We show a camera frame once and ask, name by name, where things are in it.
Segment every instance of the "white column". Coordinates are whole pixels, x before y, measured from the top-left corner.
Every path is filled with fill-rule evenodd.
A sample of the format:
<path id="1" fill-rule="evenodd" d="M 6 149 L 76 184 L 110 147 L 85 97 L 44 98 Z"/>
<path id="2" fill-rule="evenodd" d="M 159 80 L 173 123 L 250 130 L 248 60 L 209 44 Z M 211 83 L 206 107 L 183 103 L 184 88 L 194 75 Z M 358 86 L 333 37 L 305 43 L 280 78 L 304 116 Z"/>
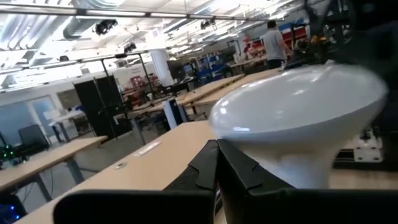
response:
<path id="1" fill-rule="evenodd" d="M 173 85 L 174 81 L 172 74 L 170 73 L 167 61 L 169 60 L 169 55 L 165 49 L 150 51 L 150 56 L 154 63 L 155 72 L 157 77 L 163 86 Z"/>
<path id="2" fill-rule="evenodd" d="M 163 86 L 173 85 L 174 81 L 167 65 L 169 55 L 166 51 L 165 36 L 161 30 L 154 29 L 145 36 L 145 40 L 150 51 L 150 56 L 154 63 L 155 73 Z"/>

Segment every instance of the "person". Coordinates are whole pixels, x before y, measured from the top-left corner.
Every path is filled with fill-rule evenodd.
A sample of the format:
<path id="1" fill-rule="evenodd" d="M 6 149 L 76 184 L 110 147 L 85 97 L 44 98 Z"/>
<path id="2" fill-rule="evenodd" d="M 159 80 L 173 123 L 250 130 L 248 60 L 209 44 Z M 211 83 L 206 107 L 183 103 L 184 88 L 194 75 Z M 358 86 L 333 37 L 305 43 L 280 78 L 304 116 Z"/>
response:
<path id="1" fill-rule="evenodd" d="M 291 55 L 292 51 L 284 42 L 282 34 L 277 30 L 276 21 L 268 21 L 267 27 L 268 32 L 265 34 L 263 41 L 267 52 L 268 68 L 279 68 L 282 66 L 282 62 L 286 60 L 286 54 Z"/>

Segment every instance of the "dark pants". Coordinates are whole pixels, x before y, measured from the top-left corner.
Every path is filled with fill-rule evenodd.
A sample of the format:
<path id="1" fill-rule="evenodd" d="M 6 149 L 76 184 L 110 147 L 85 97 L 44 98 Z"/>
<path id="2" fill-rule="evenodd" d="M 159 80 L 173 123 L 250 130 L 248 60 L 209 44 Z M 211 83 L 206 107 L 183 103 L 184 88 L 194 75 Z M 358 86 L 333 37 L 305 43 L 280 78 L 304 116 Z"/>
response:
<path id="1" fill-rule="evenodd" d="M 279 59 L 267 60 L 268 69 L 280 68 L 282 66 L 282 62 L 283 60 Z"/>

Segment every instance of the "white dome-shaped object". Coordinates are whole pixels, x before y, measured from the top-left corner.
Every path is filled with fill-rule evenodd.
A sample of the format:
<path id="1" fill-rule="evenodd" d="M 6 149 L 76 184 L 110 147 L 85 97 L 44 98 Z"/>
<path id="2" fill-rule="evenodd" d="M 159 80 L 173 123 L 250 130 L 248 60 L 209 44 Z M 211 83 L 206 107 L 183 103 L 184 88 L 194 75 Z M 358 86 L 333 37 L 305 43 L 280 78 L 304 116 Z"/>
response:
<path id="1" fill-rule="evenodd" d="M 212 108 L 210 126 L 294 187 L 328 188 L 338 150 L 380 112 L 386 94 L 362 67 L 293 69 L 228 93 Z"/>

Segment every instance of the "ceiling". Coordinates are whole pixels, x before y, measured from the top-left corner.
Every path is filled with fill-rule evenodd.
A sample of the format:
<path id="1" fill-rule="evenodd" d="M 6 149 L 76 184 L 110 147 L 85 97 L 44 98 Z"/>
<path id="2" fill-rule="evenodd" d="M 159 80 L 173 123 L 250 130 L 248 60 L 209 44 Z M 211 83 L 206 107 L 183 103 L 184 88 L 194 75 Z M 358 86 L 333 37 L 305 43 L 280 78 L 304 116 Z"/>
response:
<path id="1" fill-rule="evenodd" d="M 80 7 L 281 18 L 299 7 L 301 0 L 13 0 L 13 4 Z M 136 50 L 150 49 L 146 35 L 157 29 L 171 47 L 170 53 L 185 54 L 209 42 L 233 38 L 254 21 L 216 21 L 215 26 L 200 29 L 200 20 L 118 18 L 118 25 L 106 35 L 97 36 L 93 27 L 99 19 L 68 16 L 0 14 L 0 73 L 21 65 L 40 66 L 58 62 L 67 55 L 70 60 L 123 52 L 134 42 Z"/>

